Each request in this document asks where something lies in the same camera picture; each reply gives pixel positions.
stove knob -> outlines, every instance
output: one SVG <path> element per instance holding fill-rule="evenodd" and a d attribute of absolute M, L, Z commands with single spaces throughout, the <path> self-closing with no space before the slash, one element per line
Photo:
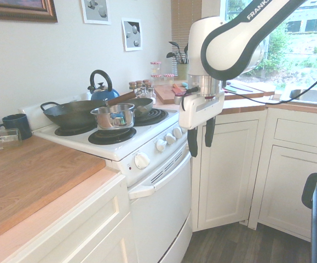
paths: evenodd
<path fill-rule="evenodd" d="M 174 136 L 180 139 L 182 137 L 182 131 L 179 127 L 174 128 L 173 130 Z"/>
<path fill-rule="evenodd" d="M 176 138 L 171 133 L 167 133 L 167 135 L 165 136 L 165 140 L 169 145 L 172 145 L 173 143 L 175 143 Z"/>
<path fill-rule="evenodd" d="M 167 142 L 162 140 L 162 139 L 159 139 L 157 142 L 156 142 L 156 148 L 158 151 L 160 152 L 163 152 L 165 150 L 165 146 L 166 146 Z"/>
<path fill-rule="evenodd" d="M 143 170 L 148 167 L 150 160 L 145 153 L 138 152 L 137 155 L 134 157 L 134 162 L 136 167 Z"/>

kitchen sink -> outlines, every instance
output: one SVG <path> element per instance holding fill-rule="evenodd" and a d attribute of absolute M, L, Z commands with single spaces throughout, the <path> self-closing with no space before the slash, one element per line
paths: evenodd
<path fill-rule="evenodd" d="M 297 95 L 305 91 L 305 89 L 285 89 L 284 93 L 281 95 L 280 100 L 290 100 L 295 98 Z M 317 104 L 317 88 L 313 88 L 310 91 L 304 93 L 300 97 L 292 100 L 294 103 L 303 103 L 303 104 Z"/>

frying pan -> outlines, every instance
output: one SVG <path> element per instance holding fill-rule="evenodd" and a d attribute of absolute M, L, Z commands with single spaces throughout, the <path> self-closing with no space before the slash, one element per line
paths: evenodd
<path fill-rule="evenodd" d="M 126 93 L 108 101 L 84 100 L 65 104 L 46 102 L 41 104 L 40 108 L 49 120 L 63 129 L 79 129 L 90 125 L 96 126 L 94 115 L 90 113 L 91 110 L 99 107 L 113 106 L 126 100 L 130 100 L 136 97 L 136 93 L 137 92 L 134 90 L 133 92 Z M 50 104 L 54 104 L 55 106 L 48 109 L 44 108 L 44 106 Z"/>
<path fill-rule="evenodd" d="M 125 103 L 134 104 L 135 117 L 141 117 L 148 114 L 153 107 L 153 100 L 149 98 L 127 100 Z"/>

oven vent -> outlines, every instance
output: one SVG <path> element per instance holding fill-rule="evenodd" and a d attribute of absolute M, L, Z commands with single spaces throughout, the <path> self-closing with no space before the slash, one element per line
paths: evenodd
<path fill-rule="evenodd" d="M 178 159 L 182 156 L 182 152 L 179 153 L 179 155 L 175 158 L 175 162 L 178 161 Z"/>
<path fill-rule="evenodd" d="M 158 175 L 151 179 L 151 183 L 156 182 L 163 175 L 163 171 L 161 171 Z"/>
<path fill-rule="evenodd" d="M 167 171 L 173 164 L 174 164 L 175 161 L 171 161 L 170 164 L 168 164 L 165 168 L 164 168 L 164 171 Z"/>

oven handle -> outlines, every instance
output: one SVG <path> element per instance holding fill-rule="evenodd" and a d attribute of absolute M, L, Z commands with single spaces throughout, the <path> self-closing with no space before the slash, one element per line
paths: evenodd
<path fill-rule="evenodd" d="M 135 190 L 129 192 L 129 199 L 134 200 L 141 197 L 147 197 L 153 195 L 167 183 L 169 183 L 181 170 L 182 168 L 188 163 L 191 158 L 190 152 L 187 152 L 185 158 L 181 161 L 181 163 L 175 167 L 168 175 L 163 177 L 154 185 L 140 185 Z"/>

